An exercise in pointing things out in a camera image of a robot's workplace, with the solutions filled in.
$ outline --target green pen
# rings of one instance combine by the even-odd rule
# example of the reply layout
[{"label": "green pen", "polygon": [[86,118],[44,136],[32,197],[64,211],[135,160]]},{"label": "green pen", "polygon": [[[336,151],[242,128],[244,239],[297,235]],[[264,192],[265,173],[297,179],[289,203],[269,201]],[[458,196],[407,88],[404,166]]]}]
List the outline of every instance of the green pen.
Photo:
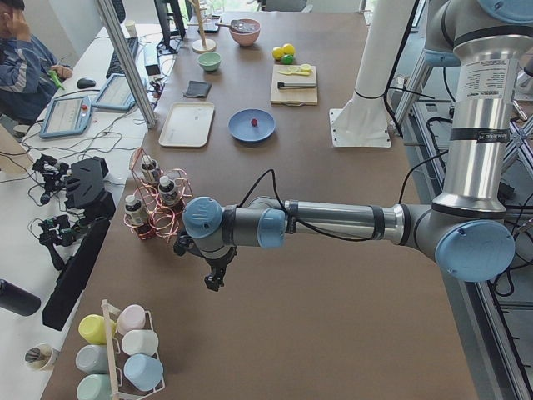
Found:
[{"label": "green pen", "polygon": [[57,75],[56,71],[54,71],[53,69],[48,70],[48,76],[50,77],[50,79],[52,79],[52,82],[55,83],[56,88],[65,90],[65,88],[61,84],[61,81],[59,80],[59,76]]}]

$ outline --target white pillar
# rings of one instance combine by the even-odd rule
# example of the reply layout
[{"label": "white pillar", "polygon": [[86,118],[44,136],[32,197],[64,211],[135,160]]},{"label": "white pillar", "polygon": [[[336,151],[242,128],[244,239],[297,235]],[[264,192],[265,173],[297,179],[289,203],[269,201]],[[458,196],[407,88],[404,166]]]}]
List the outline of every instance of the white pillar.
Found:
[{"label": "white pillar", "polygon": [[[409,16],[417,3],[417,0],[377,2],[357,75],[357,93],[376,98],[385,92]],[[333,146],[390,147],[383,98],[365,99],[356,92],[342,110],[330,110]]]}]

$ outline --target green bowl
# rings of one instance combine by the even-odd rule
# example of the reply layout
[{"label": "green bowl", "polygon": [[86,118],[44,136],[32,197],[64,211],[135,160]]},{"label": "green bowl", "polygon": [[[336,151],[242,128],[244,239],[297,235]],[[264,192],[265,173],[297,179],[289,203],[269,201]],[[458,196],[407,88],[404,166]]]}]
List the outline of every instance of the green bowl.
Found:
[{"label": "green bowl", "polygon": [[216,71],[221,61],[222,57],[217,52],[205,52],[198,57],[198,65],[209,73]]}]

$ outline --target mug rack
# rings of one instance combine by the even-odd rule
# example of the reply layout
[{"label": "mug rack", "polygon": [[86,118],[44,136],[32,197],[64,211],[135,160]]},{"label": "mug rack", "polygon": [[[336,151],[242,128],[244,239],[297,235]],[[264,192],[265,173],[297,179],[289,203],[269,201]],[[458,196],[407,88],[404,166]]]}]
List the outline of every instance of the mug rack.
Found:
[{"label": "mug rack", "polygon": [[[111,380],[111,394],[112,400],[141,400],[143,398],[148,398],[154,393],[160,392],[165,388],[165,379],[162,377],[158,385],[153,388],[150,392],[144,395],[136,395],[125,392],[120,392],[119,388],[122,386],[122,370],[117,366],[117,360],[115,359],[115,349],[113,348],[113,343],[117,344],[117,353],[121,352],[120,342],[113,337],[112,328],[111,328],[111,314],[116,316],[120,315],[122,310],[110,304],[107,299],[102,300],[102,313],[104,328],[106,332],[106,347],[107,347],[107,363],[109,364],[109,378]],[[147,315],[147,320],[150,324],[149,329],[153,329],[152,313],[148,310],[145,310]],[[159,351],[156,351],[155,357],[161,361],[159,358]],[[117,371],[119,371],[120,379],[117,377]]]}]

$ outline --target small cup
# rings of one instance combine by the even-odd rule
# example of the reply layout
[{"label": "small cup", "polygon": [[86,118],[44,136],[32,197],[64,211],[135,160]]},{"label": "small cup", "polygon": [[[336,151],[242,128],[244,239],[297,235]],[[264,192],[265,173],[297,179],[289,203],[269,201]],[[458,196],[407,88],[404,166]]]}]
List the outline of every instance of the small cup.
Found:
[{"label": "small cup", "polygon": [[161,362],[146,354],[135,354],[124,363],[124,375],[139,390],[153,390],[163,379]]},{"label": "small cup", "polygon": [[149,329],[136,329],[126,333],[122,338],[122,350],[129,356],[139,352],[153,356],[158,345],[157,334]]},{"label": "small cup", "polygon": [[53,369],[53,364],[56,362],[57,356],[60,353],[59,350],[56,350],[47,343],[39,343],[34,347],[39,349],[41,357],[36,361],[26,362],[27,367],[33,371],[48,371]]},{"label": "small cup", "polygon": [[107,374],[87,375],[77,385],[77,400],[109,400],[111,398],[111,380]]},{"label": "small cup", "polygon": [[[116,330],[117,325],[111,320],[112,336],[115,336]],[[101,315],[87,315],[80,322],[77,331],[89,344],[106,344],[106,330],[104,328],[103,316]]]},{"label": "small cup", "polygon": [[126,27],[127,34],[130,35],[130,38],[137,37],[137,30],[135,29],[135,21],[128,19],[124,21],[124,26]]},{"label": "small cup", "polygon": [[107,363],[106,347],[88,344],[81,348],[76,355],[76,367],[87,374],[108,373],[109,364]]},{"label": "small cup", "polygon": [[117,318],[117,330],[121,335],[132,331],[133,329],[143,329],[147,318],[144,308],[138,304],[132,304],[122,310]]}]

